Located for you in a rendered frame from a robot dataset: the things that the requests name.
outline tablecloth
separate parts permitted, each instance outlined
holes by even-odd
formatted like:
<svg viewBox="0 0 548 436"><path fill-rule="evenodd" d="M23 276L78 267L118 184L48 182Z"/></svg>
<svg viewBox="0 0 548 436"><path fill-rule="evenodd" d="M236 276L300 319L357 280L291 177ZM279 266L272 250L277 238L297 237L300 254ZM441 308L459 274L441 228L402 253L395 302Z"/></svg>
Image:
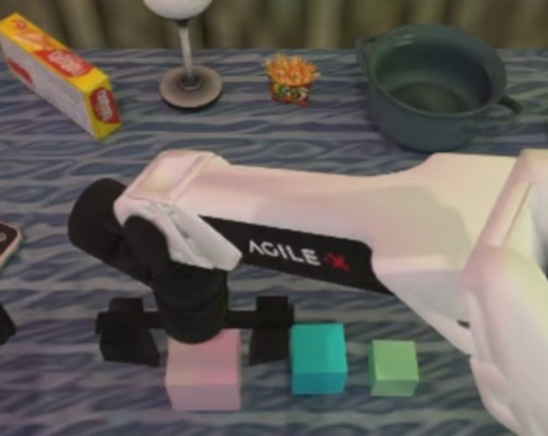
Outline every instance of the tablecloth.
<svg viewBox="0 0 548 436"><path fill-rule="evenodd" d="M163 150L212 151L234 164L374 175L427 155L388 143L369 121L365 80L352 51L306 50L320 68L307 108L270 101L260 50L209 50L224 94L194 113L159 97L167 50L84 51L112 78L124 126L102 142L19 84L0 54L0 219L25 234L0 275L0 299L17 335L0 348L0 436L485 436L508 433L484 409L467 358L392 296L242 267L231 274L235 307L260 294L290 295L301 321L343 322L350 376L342 395L293 397L287 363L243 369L243 410L172 411L164 368L103 362L95 316L117 296L152 293L76 250L66 220L92 181L124 183ZM502 51L509 93L523 102L517 124L490 124L464 153L516 155L548 148L548 51ZM165 353L165 340L157 334ZM244 358L247 337L244 337ZM417 343L421 384L407 399L372 398L372 339Z"/></svg>

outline pot handle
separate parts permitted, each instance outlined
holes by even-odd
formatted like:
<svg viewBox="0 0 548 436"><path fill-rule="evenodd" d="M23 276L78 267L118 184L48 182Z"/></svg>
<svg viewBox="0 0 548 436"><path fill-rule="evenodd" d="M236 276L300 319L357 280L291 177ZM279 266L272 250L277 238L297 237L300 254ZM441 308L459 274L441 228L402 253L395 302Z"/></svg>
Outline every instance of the pot handle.
<svg viewBox="0 0 548 436"><path fill-rule="evenodd" d="M370 44L379 38L378 35L366 34L360 35L356 38L354 43L354 52L356 54L356 61L363 69L363 73L368 76L368 56L366 50Z"/></svg>
<svg viewBox="0 0 548 436"><path fill-rule="evenodd" d="M522 104L509 95L504 95L500 98L500 100L498 100L497 104L508 109L510 113L498 116L489 115L487 117L488 121L512 121L518 118L523 111Z"/></svg>

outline lamp base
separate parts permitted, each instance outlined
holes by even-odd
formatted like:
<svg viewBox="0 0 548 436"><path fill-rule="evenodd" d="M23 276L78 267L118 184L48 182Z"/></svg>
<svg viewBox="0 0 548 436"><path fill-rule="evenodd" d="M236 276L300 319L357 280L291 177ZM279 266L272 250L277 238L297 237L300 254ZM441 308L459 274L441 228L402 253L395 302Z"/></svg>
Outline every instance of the lamp base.
<svg viewBox="0 0 548 436"><path fill-rule="evenodd" d="M183 67L166 73L160 93L168 104L181 109L198 109L214 103L223 91L223 80L213 69L193 66L194 80L187 78Z"/></svg>

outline yellow box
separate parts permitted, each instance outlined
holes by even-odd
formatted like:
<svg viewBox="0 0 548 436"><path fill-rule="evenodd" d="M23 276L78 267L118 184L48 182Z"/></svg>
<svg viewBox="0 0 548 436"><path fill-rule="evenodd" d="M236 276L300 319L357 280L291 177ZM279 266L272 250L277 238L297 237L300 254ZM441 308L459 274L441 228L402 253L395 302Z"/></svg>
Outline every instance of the yellow box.
<svg viewBox="0 0 548 436"><path fill-rule="evenodd" d="M121 125L108 76L20 14L0 21L0 45L15 77L96 139Z"/></svg>

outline goblet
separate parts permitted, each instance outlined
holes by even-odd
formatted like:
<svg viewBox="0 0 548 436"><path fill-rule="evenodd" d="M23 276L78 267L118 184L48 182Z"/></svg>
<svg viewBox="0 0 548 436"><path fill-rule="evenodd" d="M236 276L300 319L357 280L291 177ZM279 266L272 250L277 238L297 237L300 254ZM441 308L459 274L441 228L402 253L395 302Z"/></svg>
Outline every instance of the goblet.
<svg viewBox="0 0 548 436"><path fill-rule="evenodd" d="M166 73L160 84L163 99L172 106L195 109L215 102L223 90L223 80L213 69L193 64L189 23L213 0L144 0L155 14L178 25L183 66Z"/></svg>

